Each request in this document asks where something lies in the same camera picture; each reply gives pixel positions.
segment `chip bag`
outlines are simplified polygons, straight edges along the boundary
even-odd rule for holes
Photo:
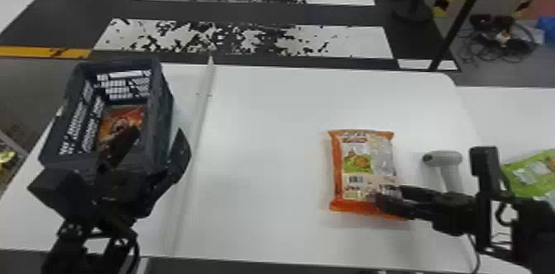
[[[398,217],[381,212],[375,204],[378,192],[395,190],[392,132],[330,130],[334,160],[333,211]]]

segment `white table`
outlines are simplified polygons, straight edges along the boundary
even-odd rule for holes
[[[555,148],[555,89],[458,87],[480,139],[510,163]]]
[[[196,138],[203,117],[199,96],[211,88],[211,97],[186,177],[136,225],[144,255],[469,272],[474,257],[464,238],[422,221],[328,210],[329,129],[393,130],[400,179],[444,188],[437,170],[420,163],[422,154],[481,144],[447,77],[219,67],[211,83],[205,67],[164,65],[176,125],[188,137]],[[26,191],[41,170],[42,142],[44,135],[0,201],[0,248],[48,250],[55,241],[60,217]],[[461,170],[465,191],[474,193],[467,159]],[[483,263],[483,272],[525,273],[488,257]]]

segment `pole base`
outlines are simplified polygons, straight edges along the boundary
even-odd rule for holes
[[[400,2],[393,10],[393,18],[409,25],[422,25],[432,20],[432,10],[428,6],[421,2],[413,12],[410,12],[411,3]]]

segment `green package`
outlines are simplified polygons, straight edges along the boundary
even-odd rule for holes
[[[501,171],[515,196],[546,201],[555,197],[555,149],[503,164]]]

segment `barcode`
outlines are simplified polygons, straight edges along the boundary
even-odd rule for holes
[[[361,182],[362,183],[363,182],[363,177],[362,176],[349,176],[349,183],[352,183],[352,182],[356,182],[356,183]]]

